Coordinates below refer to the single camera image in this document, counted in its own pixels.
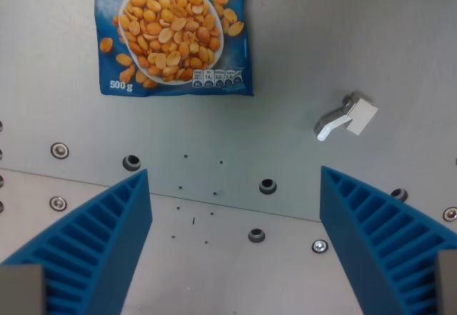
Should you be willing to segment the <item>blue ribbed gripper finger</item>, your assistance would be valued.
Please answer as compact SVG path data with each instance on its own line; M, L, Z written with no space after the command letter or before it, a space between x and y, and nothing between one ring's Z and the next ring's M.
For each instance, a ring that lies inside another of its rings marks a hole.
M320 219L364 314L437 314L435 263L456 233L358 179L321 168Z
M46 314L120 314L152 221L142 170L70 211L2 264L44 270Z

